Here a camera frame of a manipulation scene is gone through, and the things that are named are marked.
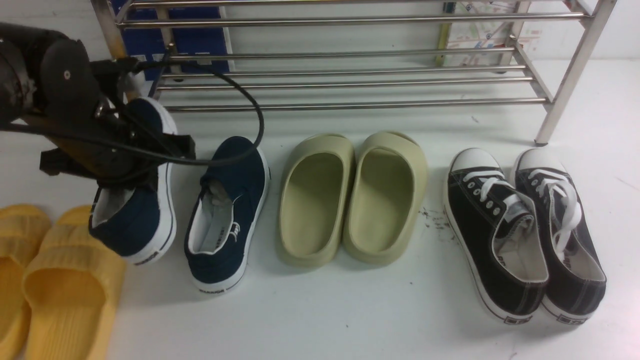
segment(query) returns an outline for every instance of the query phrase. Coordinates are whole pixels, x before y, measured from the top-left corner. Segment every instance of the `canvas sneaker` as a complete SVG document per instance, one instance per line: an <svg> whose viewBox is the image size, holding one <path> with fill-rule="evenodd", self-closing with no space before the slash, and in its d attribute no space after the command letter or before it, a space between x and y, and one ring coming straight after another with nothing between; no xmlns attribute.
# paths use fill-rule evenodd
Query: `canvas sneaker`
<svg viewBox="0 0 640 360"><path fill-rule="evenodd" d="M127 109L165 134L177 134L168 111L157 101L140 97ZM158 166L157 187L98 188L93 201L90 234L135 265L157 261L176 232L171 195L171 163Z"/></svg>
<svg viewBox="0 0 640 360"><path fill-rule="evenodd" d="M511 182L533 199L540 220L549 269L543 306L559 322L584 323L604 297L607 278L571 176L548 151L531 149L516 160Z"/></svg>
<svg viewBox="0 0 640 360"><path fill-rule="evenodd" d="M532 200L490 154L467 149L451 163L444 209L486 308L506 324L528 322L548 281Z"/></svg>
<svg viewBox="0 0 640 360"><path fill-rule="evenodd" d="M240 136L226 139L214 160L240 155L252 146ZM210 167L189 222L184 252L193 282L204 293L225 293L242 278L271 173L260 149L238 163Z"/></svg>

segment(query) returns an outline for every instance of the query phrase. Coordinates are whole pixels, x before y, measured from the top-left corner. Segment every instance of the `shoe rack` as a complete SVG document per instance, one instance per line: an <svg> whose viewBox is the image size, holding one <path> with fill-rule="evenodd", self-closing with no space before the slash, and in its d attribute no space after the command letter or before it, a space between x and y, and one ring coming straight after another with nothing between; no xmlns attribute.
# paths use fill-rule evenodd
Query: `shoe rack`
<svg viewBox="0 0 640 360"><path fill-rule="evenodd" d="M528 83L536 94L535 97L504 97L485 99L423 99L419 101L376 101L376 102L352 102L346 99L344 102L310 102L302 104L261 105L263 111L303 111L303 110L359 110L359 109L389 109L389 108L428 108L434 106L498 106L517 104L538 104L543 106L547 116L535 138L536 145L546 145L556 128L563 111L580 79L582 71L593 52L602 30L604 29L617 0L598 0L596 6L591 9L584 0L534 0L534 1L558 1L568 8L567 12L559 13L531 13L529 5L532 1L513 1L516 4L515 13L502 14L478 14L478 15L415 15L415 16L341 16L341 17L288 17L288 18L252 18L252 19L207 19L207 20L175 20L169 19L167 10L170 8L224 6L278 6L292 5L305 6L310 4L322 4L336 6L337 4L373 4L373 3L443 3L443 0L128 0L118 13L114 13L109 0L92 0L92 5L99 20L100 26L107 40L111 55L114 58L127 56L122 31L127 29L161 29L163 41L166 46L165 60L324 60L324 59L356 59L356 58L382 58L402 56L434 57L452 54L503 54L501 61L496 65L466 66L466 67L414 67L402 69L339 69L339 70L288 70L288 71L251 71L228 73L238 80L249 92L258 93L268 91L271 94L283 90L308 90L345 88L399 88L406 86L442 86L442 85L494 85L510 83ZM137 9L156 9L157 20L131 20L129 14ZM569 67L555 94L544 84L538 71L531 60L518 43L518 37L525 21L574 21L579 22L584 28L582 38L573 54ZM304 27L304 26L371 26L381 24L446 24L452 22L483 22L502 21L511 24L511 34L505 47L480 48L480 49L418 49L404 51L350 51L335 53L244 53L228 54L223 56L211 55L178 55L175 52L172 29L174 28L234 28L234 27ZM490 76L477 77L473 74L487 73ZM521 76L510 76L519 72ZM429 74L429 75L459 75L456 78L433 79L409 79L398 80L394 76ZM362 81L363 77L375 77L374 81ZM294 78L310 78L307 82L290 82ZM339 81L316 81L314 79L339 77ZM163 92L169 91L221 91L233 90L232 87L220 83L197 84L184 81L181 83L168 80L183 79L213 80L208 74L184 74L179 67L163 69L161 76L154 81L149 96L156 99ZM252 79L275 79L280 82L252 83ZM170 112L233 112L253 111L250 105L207 105L207 106L167 106Z"/></svg>

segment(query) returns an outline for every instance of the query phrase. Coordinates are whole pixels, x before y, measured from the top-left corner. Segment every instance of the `black sneaker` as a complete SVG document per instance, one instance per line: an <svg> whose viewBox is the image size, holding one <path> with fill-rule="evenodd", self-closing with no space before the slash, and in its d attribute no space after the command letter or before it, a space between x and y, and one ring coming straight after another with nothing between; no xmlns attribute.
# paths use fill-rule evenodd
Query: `black sneaker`
<svg viewBox="0 0 640 360"><path fill-rule="evenodd" d="M507 183L481 149L453 159L443 193L484 305L506 324L528 322L548 281L533 201Z"/></svg>
<svg viewBox="0 0 640 360"><path fill-rule="evenodd" d="M560 161L542 149L523 152L511 172L531 197L549 269L545 309L562 323L584 323L604 297L607 278L593 247L582 202Z"/></svg>

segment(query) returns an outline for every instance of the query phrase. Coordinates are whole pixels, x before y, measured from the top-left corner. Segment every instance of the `beige slide sandal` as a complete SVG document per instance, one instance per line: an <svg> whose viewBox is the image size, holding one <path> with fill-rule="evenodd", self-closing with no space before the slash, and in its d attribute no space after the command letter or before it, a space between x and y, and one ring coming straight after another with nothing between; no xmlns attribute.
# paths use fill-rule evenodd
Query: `beige slide sandal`
<svg viewBox="0 0 640 360"><path fill-rule="evenodd" d="M282 178L278 253L294 266L317 267L333 259L351 190L355 153L342 135L321 134L291 152Z"/></svg>
<svg viewBox="0 0 640 360"><path fill-rule="evenodd" d="M426 158L415 141L393 132L368 137L344 226L346 250L366 263L394 262L409 243L426 186Z"/></svg>

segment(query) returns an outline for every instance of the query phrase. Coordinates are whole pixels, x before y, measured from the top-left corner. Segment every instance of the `slipper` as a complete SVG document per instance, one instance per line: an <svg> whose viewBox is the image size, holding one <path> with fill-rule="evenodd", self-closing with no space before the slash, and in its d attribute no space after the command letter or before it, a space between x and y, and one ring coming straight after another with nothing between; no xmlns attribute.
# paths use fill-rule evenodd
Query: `slipper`
<svg viewBox="0 0 640 360"><path fill-rule="evenodd" d="M88 232L91 206L49 230L22 283L31 306L27 360L104 359L125 261Z"/></svg>
<svg viewBox="0 0 640 360"><path fill-rule="evenodd" d="M29 332L31 310L22 294L22 274L38 253L49 217L32 205L0 209L0 360L12 360Z"/></svg>
<svg viewBox="0 0 640 360"><path fill-rule="evenodd" d="M344 226L345 249L387 265L406 250L427 186L420 146L401 133L371 135L362 146Z"/></svg>
<svg viewBox="0 0 640 360"><path fill-rule="evenodd" d="M291 152L282 181L278 253L294 266L317 267L340 246L355 153L342 135L321 134Z"/></svg>

